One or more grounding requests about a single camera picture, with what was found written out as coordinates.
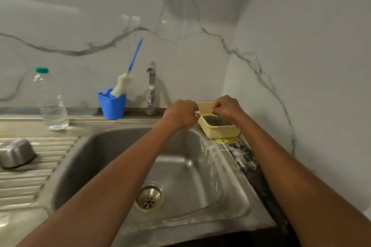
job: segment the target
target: sink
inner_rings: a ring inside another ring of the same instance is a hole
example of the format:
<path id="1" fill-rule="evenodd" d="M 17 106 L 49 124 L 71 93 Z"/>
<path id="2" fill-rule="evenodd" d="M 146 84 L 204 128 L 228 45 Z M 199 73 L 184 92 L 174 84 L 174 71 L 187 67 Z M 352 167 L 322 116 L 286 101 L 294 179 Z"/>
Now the sink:
<path id="1" fill-rule="evenodd" d="M 66 203 L 151 127 L 123 126 L 91 137 L 62 175 L 53 209 Z M 177 131 L 153 164 L 118 237 L 246 215 L 248 199 L 219 152 L 199 129 Z"/>

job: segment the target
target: hand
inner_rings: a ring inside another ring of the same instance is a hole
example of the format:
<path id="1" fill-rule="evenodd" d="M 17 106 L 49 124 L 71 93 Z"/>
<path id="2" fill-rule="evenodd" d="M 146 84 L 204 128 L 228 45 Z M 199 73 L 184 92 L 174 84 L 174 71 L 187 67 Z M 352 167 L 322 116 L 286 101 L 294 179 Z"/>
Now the hand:
<path id="1" fill-rule="evenodd" d="M 199 119 L 195 114 L 195 111 L 198 111 L 198 105 L 194 101 L 177 100 L 165 110 L 162 120 L 168 120 L 169 123 L 175 123 L 177 129 L 189 129 L 195 125 Z"/>
<path id="2" fill-rule="evenodd" d="M 213 110 L 213 114 L 233 124 L 236 124 L 240 117 L 247 115 L 240 107 L 238 100 L 230 96 L 223 96 L 217 99 L 211 109 Z"/>

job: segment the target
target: drain strainer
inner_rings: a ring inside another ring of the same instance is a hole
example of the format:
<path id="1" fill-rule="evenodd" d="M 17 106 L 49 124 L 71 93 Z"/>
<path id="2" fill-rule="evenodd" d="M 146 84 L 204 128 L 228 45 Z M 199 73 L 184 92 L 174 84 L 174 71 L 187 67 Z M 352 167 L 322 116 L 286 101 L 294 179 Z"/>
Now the drain strainer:
<path id="1" fill-rule="evenodd" d="M 160 205 L 161 202 L 161 191 L 155 185 L 146 185 L 140 191 L 137 196 L 137 205 L 141 210 L 155 209 Z"/>

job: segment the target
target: metal bowl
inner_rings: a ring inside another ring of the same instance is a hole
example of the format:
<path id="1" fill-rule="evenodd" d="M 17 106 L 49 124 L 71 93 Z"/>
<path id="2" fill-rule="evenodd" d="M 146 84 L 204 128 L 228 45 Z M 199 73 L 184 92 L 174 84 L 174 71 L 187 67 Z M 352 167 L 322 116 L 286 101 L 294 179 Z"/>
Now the metal bowl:
<path id="1" fill-rule="evenodd" d="M 0 145 L 0 167 L 14 169 L 30 163 L 36 153 L 26 139 L 14 139 Z"/>

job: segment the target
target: person's left hand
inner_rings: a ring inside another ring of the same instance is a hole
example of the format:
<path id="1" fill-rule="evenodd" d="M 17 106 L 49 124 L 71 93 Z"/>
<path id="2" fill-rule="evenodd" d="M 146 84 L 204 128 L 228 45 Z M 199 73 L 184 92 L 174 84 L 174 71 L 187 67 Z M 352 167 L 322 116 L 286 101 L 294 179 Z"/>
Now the person's left hand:
<path id="1" fill-rule="evenodd" d="M 199 116 L 195 114 L 198 105 L 192 100 L 177 100 L 165 110 L 162 120 L 175 123 L 177 128 L 189 129 L 195 125 Z"/>

